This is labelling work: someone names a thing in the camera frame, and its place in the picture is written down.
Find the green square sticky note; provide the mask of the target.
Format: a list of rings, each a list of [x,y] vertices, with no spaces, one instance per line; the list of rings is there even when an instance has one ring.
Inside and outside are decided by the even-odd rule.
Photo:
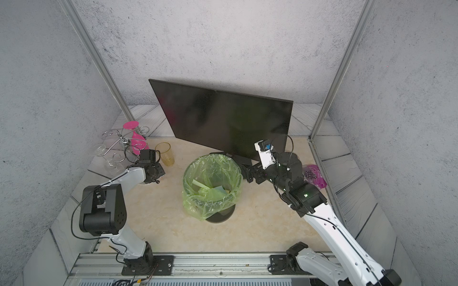
[[[217,188],[204,189],[202,191],[203,200],[206,202],[216,202],[221,201],[229,195],[229,192],[226,191],[222,186]]]

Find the yellow strip sticky note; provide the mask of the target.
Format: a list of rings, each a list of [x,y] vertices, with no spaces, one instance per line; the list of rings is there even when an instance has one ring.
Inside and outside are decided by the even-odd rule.
[[[201,182],[199,182],[199,181],[197,181],[195,179],[192,181],[192,184],[197,186],[197,187],[199,187],[199,188],[202,188],[202,189],[209,189],[208,186],[206,186],[205,184],[203,184],[203,183],[201,183]]]

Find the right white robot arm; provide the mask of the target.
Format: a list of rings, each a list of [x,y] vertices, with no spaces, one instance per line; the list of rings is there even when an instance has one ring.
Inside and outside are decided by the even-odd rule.
[[[401,277],[383,268],[337,218],[322,192],[308,183],[295,153],[259,151],[260,162],[248,169],[248,181],[273,184],[279,197],[321,236],[337,259],[333,262],[305,243],[286,251],[286,271],[307,272],[328,286],[399,286]]]

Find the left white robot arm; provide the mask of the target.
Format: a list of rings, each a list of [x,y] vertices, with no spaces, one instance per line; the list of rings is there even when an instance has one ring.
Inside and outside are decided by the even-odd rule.
[[[79,228],[93,240],[106,240],[122,256],[123,274],[146,274],[153,270],[154,256],[148,242],[140,239],[127,224],[125,195],[139,184],[159,183],[165,174],[159,151],[140,151],[139,159],[117,177],[83,190]]]

